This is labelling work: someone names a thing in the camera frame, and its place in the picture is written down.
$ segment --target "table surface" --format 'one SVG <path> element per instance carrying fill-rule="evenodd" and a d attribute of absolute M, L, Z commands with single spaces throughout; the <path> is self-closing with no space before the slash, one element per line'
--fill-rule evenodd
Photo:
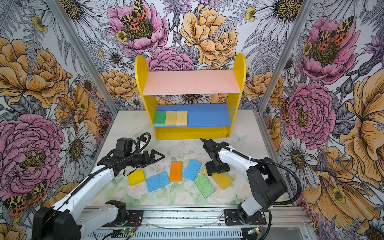
<path fill-rule="evenodd" d="M 197 174 L 199 176 L 204 170 L 204 164 L 211 160 L 200 140 L 157 141 L 145 111 L 120 111 L 111 126 L 97 161 L 115 148 L 116 141 L 120 137 L 136 138 L 144 132 L 149 132 L 152 136 L 146 150 L 150 152 L 151 149 L 155 149 L 165 155 L 165 159 L 143 169 L 146 178 L 163 171 L 166 171 L 169 177 L 172 161 L 182 161 L 184 171 L 190 159 L 203 163 Z M 252 110 L 238 111 L 231 138 L 214 139 L 214 141 L 225 141 L 235 149 L 253 157 L 268 156 Z M 126 172 L 129 173 L 132 169 L 127 167 Z M 185 178 L 182 178 L 181 182 L 171 182 L 165 187 L 148 193 L 146 182 L 131 187 L 128 177 L 124 177 L 120 173 L 98 192 L 89 205 L 100 206 L 109 200 L 122 201 L 127 205 L 239 204 L 251 194 L 248 178 L 234 167 L 231 167 L 231 171 L 226 174 L 233 182 L 225 190 L 222 190 L 211 177 L 208 177 L 216 192 L 205 199 L 195 183 Z"/>

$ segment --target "pink peony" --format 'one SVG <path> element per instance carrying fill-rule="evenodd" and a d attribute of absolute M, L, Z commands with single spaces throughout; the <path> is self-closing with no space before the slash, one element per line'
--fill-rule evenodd
<path fill-rule="evenodd" d="M 299 138 L 308 149 L 320 147 L 335 127 L 336 113 L 331 106 L 327 88 L 320 83 L 300 83 L 289 100 L 287 135 Z"/>
<path fill-rule="evenodd" d="M 325 50 L 319 49 L 319 32 L 336 30 L 342 22 L 336 23 L 336 19 L 329 22 L 323 17 L 313 25 L 309 36 L 304 39 L 304 48 L 301 59 L 296 62 L 295 69 L 304 76 L 309 76 L 313 81 L 322 81 L 325 85 L 334 83 L 344 75 L 355 62 L 358 54 L 353 54 L 356 49 L 356 41 L 360 31 L 354 33 L 356 29 L 356 18 L 348 31 L 349 36 L 341 45 L 330 43 Z"/>
<path fill-rule="evenodd" d="M 4 201 L 31 192 L 42 181 L 48 187 L 61 176 L 60 144 L 64 134 L 37 114 L 0 123 L 0 197 Z"/>
<path fill-rule="evenodd" d="M 151 72 L 195 70 L 188 55 L 170 47 L 158 48 L 153 52 L 152 57 L 145 60 Z"/>
<path fill-rule="evenodd" d="M 164 46 L 168 40 L 168 23 L 166 17 L 161 18 L 157 13 L 153 4 L 149 6 L 143 0 L 144 8 L 148 9 L 148 19 L 140 23 L 138 30 L 131 30 L 130 27 L 124 28 L 124 24 L 120 18 L 126 15 L 131 15 L 134 11 L 134 5 L 130 7 L 123 5 L 123 8 L 116 6 L 108 8 L 107 17 L 108 24 L 112 27 L 109 28 L 111 34 L 118 34 L 118 42 L 124 45 L 127 50 L 124 54 L 127 56 L 142 54 L 146 51 L 153 51 L 159 46 Z"/>

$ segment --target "black cable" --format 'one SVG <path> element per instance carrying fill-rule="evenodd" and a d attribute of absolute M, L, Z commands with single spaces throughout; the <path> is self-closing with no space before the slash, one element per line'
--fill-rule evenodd
<path fill-rule="evenodd" d="M 77 188 L 75 188 L 75 189 L 71 192 L 71 196 L 75 195 L 78 191 L 80 191 L 80 189 L 82 189 L 82 188 L 83 188 L 83 187 L 84 187 L 84 186 L 85 186 L 85 185 L 86 185 L 86 184 L 87 184 L 87 183 L 88 183 L 94 176 L 96 176 L 96 175 L 99 174 L 100 172 L 102 172 L 102 171 L 104 171 L 104 170 L 106 170 L 106 169 L 108 169 L 108 168 L 110 168 L 110 167 L 113 167 L 113 166 L 115 166 L 115 165 L 117 165 L 117 164 L 119 164 L 119 163 L 122 163 L 122 162 L 124 162 L 124 161 L 127 161 L 128 159 L 133 158 L 134 156 L 136 156 L 137 154 L 139 154 L 141 151 L 143 151 L 143 150 L 148 146 L 149 141 L 151 140 L 151 135 L 150 135 L 150 133 L 149 133 L 149 132 L 145 132 L 145 133 L 143 133 L 143 134 L 139 137 L 139 140 L 138 140 L 138 143 L 137 143 L 137 146 L 138 146 L 138 144 L 139 144 L 139 142 L 140 142 L 140 139 L 141 139 L 142 137 L 144 137 L 145 135 L 147 135 L 148 138 L 147 138 L 146 143 L 143 145 L 143 147 L 141 147 L 140 149 L 136 149 L 131 155 L 129 155 L 129 156 L 127 156 L 127 157 L 121 159 L 120 161 L 115 162 L 115 163 L 113 163 L 113 164 L 110 164 L 110 165 L 108 165 L 108 166 L 105 166 L 105 167 L 103 167 L 103 168 L 97 170 L 96 172 L 90 174 L 86 179 L 84 179 L 84 181 L 83 181 L 81 184 L 78 185 Z"/>
<path fill-rule="evenodd" d="M 266 238 L 266 236 L 268 235 L 269 230 L 271 229 L 271 225 L 272 225 L 272 213 L 271 213 L 271 211 L 266 209 L 266 210 L 264 210 L 264 212 L 268 212 L 269 213 L 269 221 L 268 221 L 268 226 L 266 228 L 265 234 L 259 240 L 264 240 Z"/>
<path fill-rule="evenodd" d="M 208 142 L 208 143 L 214 144 L 214 145 L 216 145 L 216 146 L 220 146 L 220 147 L 222 147 L 222 148 L 224 148 L 224 149 L 230 151 L 230 148 L 229 148 L 229 147 L 224 146 L 224 145 L 221 145 L 221 144 L 219 144 L 219 143 L 217 143 L 217 142 L 210 141 L 210 140 L 207 140 L 207 139 L 204 139 L 204 138 L 200 138 L 200 140 L 201 140 L 202 142 Z M 242 153 L 240 153 L 240 152 L 238 152 L 238 151 L 236 151 L 236 150 L 234 150 L 234 149 L 232 149 L 232 152 L 235 153 L 235 154 L 237 154 L 237 155 L 239 155 L 240 157 L 243 157 L 243 158 L 245 158 L 245 159 L 249 159 L 248 156 L 246 156 L 246 155 L 244 155 L 244 154 L 242 154 Z M 252 162 L 257 162 L 257 163 L 263 163 L 263 164 L 273 165 L 273 166 L 279 167 L 279 168 L 281 168 L 281 169 L 284 169 L 284 170 L 285 170 L 287 173 L 289 173 L 289 174 L 293 177 L 293 179 L 296 181 L 296 184 L 297 184 L 297 192 L 296 192 L 296 194 L 295 194 L 291 199 L 289 199 L 289 200 L 287 200 L 287 201 L 283 201 L 283 202 L 274 202 L 272 205 L 287 205 L 287 204 L 294 203 L 295 201 L 297 201 L 297 200 L 299 199 L 299 197 L 300 197 L 300 195 L 301 195 L 301 182 L 300 182 L 299 177 L 298 177 L 298 176 L 297 176 L 291 169 L 289 169 L 289 168 L 287 168 L 286 166 L 281 165 L 281 164 L 279 164 L 279 163 L 269 162 L 269 161 L 264 161 L 264 160 L 262 160 L 262 159 L 254 159 L 254 158 L 251 158 L 250 160 L 251 160 Z"/>
<path fill-rule="evenodd" d="M 95 234 L 94 231 L 93 231 L 93 236 L 95 237 L 96 240 L 99 240 L 99 239 L 97 239 L 96 234 Z"/>

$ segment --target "orange sponge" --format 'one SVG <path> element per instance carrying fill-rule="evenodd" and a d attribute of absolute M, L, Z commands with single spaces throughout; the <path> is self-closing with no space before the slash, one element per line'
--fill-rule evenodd
<path fill-rule="evenodd" d="M 169 181 L 171 182 L 181 181 L 182 169 L 183 169 L 183 162 L 171 162 Z"/>

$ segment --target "orange peony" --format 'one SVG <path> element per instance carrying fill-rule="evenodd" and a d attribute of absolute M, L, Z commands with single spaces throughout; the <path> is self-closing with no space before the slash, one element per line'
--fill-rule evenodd
<path fill-rule="evenodd" d="M 348 111 L 357 118 L 347 135 L 340 135 L 345 153 L 353 158 L 359 178 L 375 188 L 384 180 L 384 69 L 354 87 L 354 105 Z"/>
<path fill-rule="evenodd" d="M 96 113 L 96 105 L 89 98 L 80 84 L 77 84 L 76 90 L 71 88 L 70 97 L 64 96 L 60 98 L 55 108 L 56 123 L 65 127 L 71 125 L 77 131 L 81 122 L 88 124 L 88 130 L 93 135 L 97 135 L 98 120 Z"/>
<path fill-rule="evenodd" d="M 269 136 L 272 139 L 272 143 L 275 146 L 276 151 L 279 150 L 281 144 L 282 131 L 280 126 L 280 118 L 268 118 L 266 120 L 266 127 L 269 132 Z"/>
<path fill-rule="evenodd" d="M 67 74 L 48 49 L 38 46 L 37 65 L 29 81 L 26 57 L 29 47 L 23 40 L 14 39 L 10 43 L 0 38 L 0 96 L 11 96 L 8 104 L 18 102 L 23 94 L 34 96 L 43 103 L 43 108 L 49 108 L 68 93 Z"/>
<path fill-rule="evenodd" d="M 380 218 L 380 211 L 375 210 L 376 206 L 362 195 L 365 192 L 361 184 L 353 181 L 356 171 L 352 168 L 352 162 L 337 147 L 322 146 L 320 151 L 322 169 L 315 171 L 320 185 L 317 189 L 302 192 L 303 197 L 316 213 L 329 221 L 337 216 L 335 224 L 339 228 L 345 228 L 354 219 L 361 218 L 362 225 L 357 233 L 365 232 L 369 228 L 369 220 Z"/>
<path fill-rule="evenodd" d="M 224 66 L 236 54 L 238 32 L 233 27 L 231 31 L 225 32 L 219 37 L 211 37 L 219 27 L 226 23 L 224 15 L 217 15 L 217 11 L 209 5 L 199 5 L 199 14 L 196 16 L 190 11 L 184 15 L 180 34 L 188 42 L 187 46 L 196 46 L 200 51 L 200 63 Z"/>
<path fill-rule="evenodd" d="M 79 185 L 78 182 L 70 182 L 68 184 L 62 185 L 59 189 L 56 190 L 53 197 L 51 197 L 49 200 L 47 200 L 44 203 L 44 207 L 52 207 L 55 203 L 63 199 L 68 193 L 70 193 L 77 185 Z"/>
<path fill-rule="evenodd" d="M 113 99 L 115 99 L 116 96 L 120 96 L 126 100 L 134 96 L 140 96 L 135 79 L 126 72 L 116 70 L 105 71 L 101 74 L 101 79 Z M 99 90 L 97 90 L 97 96 L 101 99 L 103 98 Z"/>
<path fill-rule="evenodd" d="M 251 78 L 251 84 L 247 84 L 244 86 L 244 96 L 246 98 L 257 98 L 258 96 L 264 95 L 265 90 L 268 87 L 269 81 L 271 81 L 272 73 L 272 71 L 267 72 L 266 74 L 261 73 Z M 279 105 L 280 100 L 283 98 L 283 83 L 284 79 L 280 75 L 279 80 L 275 88 L 273 89 L 271 98 L 269 99 L 269 102 L 274 108 Z"/>

